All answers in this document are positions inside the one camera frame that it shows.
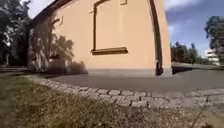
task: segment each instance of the grass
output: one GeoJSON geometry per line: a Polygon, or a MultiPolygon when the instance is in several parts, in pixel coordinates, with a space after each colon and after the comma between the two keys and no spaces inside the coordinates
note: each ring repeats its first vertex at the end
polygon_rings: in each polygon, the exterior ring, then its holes
{"type": "Polygon", "coordinates": [[[0,74],[1,128],[187,128],[197,114],[193,109],[121,107],[0,74]]]}

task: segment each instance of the cobblestone border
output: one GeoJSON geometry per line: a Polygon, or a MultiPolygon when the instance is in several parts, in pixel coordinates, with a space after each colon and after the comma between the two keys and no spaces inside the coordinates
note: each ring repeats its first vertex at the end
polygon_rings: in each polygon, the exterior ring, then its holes
{"type": "Polygon", "coordinates": [[[59,91],[116,103],[121,106],[177,108],[211,106],[224,103],[224,89],[200,90],[187,93],[150,93],[80,87],[34,75],[25,76],[25,78],[59,91]]]}

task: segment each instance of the roof edge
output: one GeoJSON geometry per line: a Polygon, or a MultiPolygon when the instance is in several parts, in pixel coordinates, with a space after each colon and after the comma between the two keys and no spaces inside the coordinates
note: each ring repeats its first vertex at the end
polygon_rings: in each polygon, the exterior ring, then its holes
{"type": "Polygon", "coordinates": [[[33,18],[33,20],[30,22],[30,27],[34,27],[41,19],[44,19],[45,17],[51,15],[55,10],[66,5],[70,1],[72,0],[55,0],[46,8],[44,8],[36,17],[33,18]]]}

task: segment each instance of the distant building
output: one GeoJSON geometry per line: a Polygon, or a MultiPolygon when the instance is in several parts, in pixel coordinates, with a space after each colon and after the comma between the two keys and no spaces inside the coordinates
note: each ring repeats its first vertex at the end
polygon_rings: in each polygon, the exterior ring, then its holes
{"type": "Polygon", "coordinates": [[[217,66],[221,65],[218,55],[224,56],[224,48],[220,48],[219,50],[209,49],[205,51],[205,56],[217,66]]]}

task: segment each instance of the blue sky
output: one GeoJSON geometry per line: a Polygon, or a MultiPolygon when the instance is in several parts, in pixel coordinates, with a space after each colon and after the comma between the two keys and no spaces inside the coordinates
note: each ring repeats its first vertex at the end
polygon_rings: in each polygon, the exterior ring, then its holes
{"type": "MultiPolygon", "coordinates": [[[[35,17],[54,0],[33,0],[29,15],[35,17]]],[[[204,31],[211,16],[224,16],[224,0],[164,0],[171,42],[190,46],[195,43],[199,54],[209,48],[204,31]]]]}

